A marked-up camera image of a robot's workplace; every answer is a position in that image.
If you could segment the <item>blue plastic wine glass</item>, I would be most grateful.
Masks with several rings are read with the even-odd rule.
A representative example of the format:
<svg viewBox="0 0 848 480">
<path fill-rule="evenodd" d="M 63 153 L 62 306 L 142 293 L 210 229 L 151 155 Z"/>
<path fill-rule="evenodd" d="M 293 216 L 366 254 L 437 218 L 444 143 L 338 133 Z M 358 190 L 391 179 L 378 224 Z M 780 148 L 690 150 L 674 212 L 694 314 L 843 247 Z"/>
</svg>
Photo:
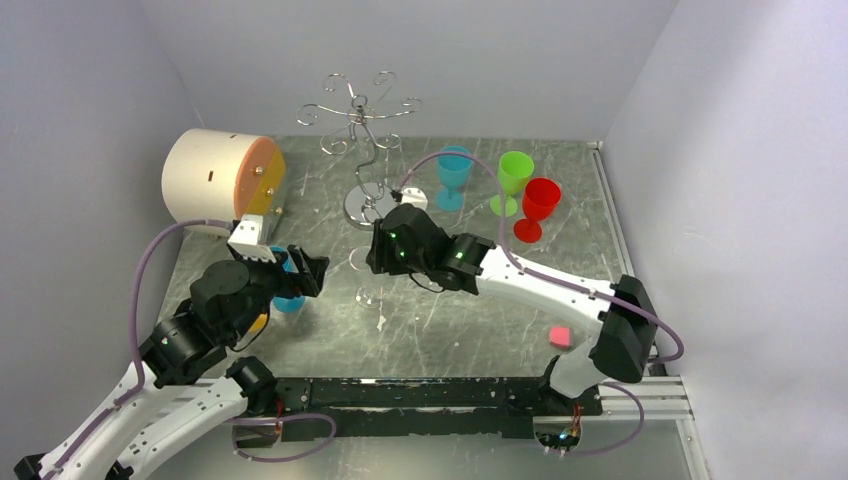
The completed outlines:
<svg viewBox="0 0 848 480">
<path fill-rule="evenodd" d="M 288 255 L 288 251 L 283 247 L 272 246 L 271 250 L 277 254 L 284 254 L 285 259 L 283 262 L 283 269 L 286 272 L 294 272 L 295 266 Z M 283 298 L 283 297 L 274 297 L 271 301 L 271 307 L 273 310 L 280 313 L 294 313 L 300 310 L 306 302 L 306 298 L 304 296 L 297 296 L 292 298 Z"/>
</svg>

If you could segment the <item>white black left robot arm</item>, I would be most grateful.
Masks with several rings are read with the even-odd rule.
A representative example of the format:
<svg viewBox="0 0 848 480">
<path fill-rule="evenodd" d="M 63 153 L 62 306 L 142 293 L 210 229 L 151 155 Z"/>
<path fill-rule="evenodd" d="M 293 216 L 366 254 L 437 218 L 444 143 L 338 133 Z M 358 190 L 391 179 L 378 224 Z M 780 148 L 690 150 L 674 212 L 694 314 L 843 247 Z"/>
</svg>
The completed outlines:
<svg viewBox="0 0 848 480">
<path fill-rule="evenodd" d="M 273 299 L 316 297 L 330 261 L 301 248 L 261 247 L 258 256 L 231 248 L 231 258 L 207 267 L 175 314 L 158 323 L 98 409 L 53 450 L 22 458 L 19 479 L 139 479 L 230 419 L 280 414 L 274 374 L 254 356 L 188 403 L 157 414 L 224 361 Z"/>
</svg>

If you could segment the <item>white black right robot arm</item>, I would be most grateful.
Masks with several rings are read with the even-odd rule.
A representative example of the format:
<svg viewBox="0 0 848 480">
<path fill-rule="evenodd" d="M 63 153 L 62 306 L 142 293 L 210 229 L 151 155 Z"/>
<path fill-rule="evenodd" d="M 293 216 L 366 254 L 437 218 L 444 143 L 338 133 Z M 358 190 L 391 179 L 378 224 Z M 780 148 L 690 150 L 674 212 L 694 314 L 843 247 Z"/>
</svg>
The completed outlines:
<svg viewBox="0 0 848 480">
<path fill-rule="evenodd" d="M 554 359 L 544 375 L 539 398 L 550 413 L 565 413 L 605 380 L 643 379 L 657 327 L 635 277 L 610 282 L 558 271 L 478 235 L 450 235 L 411 204 L 375 221 L 366 263 L 376 275 L 423 275 L 446 291 L 526 305 L 582 329 L 586 340 Z"/>
</svg>

